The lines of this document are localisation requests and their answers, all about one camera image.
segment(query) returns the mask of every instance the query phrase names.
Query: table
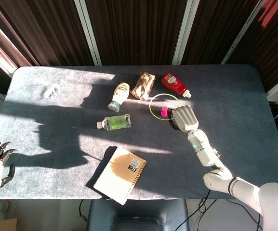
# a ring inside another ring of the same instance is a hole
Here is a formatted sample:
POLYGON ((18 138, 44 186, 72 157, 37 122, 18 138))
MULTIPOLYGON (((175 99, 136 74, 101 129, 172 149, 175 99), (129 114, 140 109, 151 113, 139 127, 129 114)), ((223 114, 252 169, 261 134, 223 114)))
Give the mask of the table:
MULTIPOLYGON (((107 108, 115 87, 133 87, 144 71, 157 77, 150 97, 171 93, 160 84, 168 72, 188 86, 192 97, 179 97, 181 103, 192 105, 199 128, 234 176, 257 186, 278 182, 278 133, 259 74, 249 65, 22 67, 0 114, 0 141, 19 150, 7 162, 16 174, 0 199, 101 198, 93 183, 116 146, 147 161, 130 199, 204 197, 203 175, 211 169, 201 165, 185 134, 131 95, 119 113, 107 108), (123 114, 130 114, 131 128, 97 129, 97 121, 123 114)), ((164 97, 153 110, 163 105, 178 104, 164 97)))

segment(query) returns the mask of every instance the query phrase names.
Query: red label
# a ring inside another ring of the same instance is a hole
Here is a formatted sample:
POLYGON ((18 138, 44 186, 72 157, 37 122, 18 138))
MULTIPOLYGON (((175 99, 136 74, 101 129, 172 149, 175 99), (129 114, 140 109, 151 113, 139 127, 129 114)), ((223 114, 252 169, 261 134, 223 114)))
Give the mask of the red label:
POLYGON ((167 75, 164 80, 172 86, 178 84, 176 78, 173 75, 167 75))

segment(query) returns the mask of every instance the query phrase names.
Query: brown notebook cover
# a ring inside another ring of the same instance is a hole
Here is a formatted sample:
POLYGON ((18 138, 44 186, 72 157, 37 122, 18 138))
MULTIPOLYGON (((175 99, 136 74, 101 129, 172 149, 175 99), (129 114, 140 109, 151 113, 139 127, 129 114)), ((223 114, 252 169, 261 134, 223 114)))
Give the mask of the brown notebook cover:
POLYGON ((146 160, 118 147, 94 188, 123 205, 145 164, 146 160))

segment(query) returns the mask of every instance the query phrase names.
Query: pink cap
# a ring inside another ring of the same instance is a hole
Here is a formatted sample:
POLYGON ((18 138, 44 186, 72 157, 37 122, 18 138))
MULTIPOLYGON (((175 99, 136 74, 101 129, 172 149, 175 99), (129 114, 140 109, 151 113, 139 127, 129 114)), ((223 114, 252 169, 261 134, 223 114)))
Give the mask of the pink cap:
POLYGON ((162 107, 161 116, 166 117, 168 115, 168 107, 162 107))

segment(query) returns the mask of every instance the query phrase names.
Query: red bottle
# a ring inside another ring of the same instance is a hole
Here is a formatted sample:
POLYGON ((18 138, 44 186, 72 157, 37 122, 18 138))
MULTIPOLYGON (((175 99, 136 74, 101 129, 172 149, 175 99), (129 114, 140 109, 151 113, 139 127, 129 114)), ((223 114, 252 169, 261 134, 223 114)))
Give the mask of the red bottle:
POLYGON ((162 79, 161 83, 167 89, 174 91, 176 94, 182 95, 184 97, 191 97, 191 94, 187 87, 181 82, 181 80, 171 73, 167 73, 162 79))

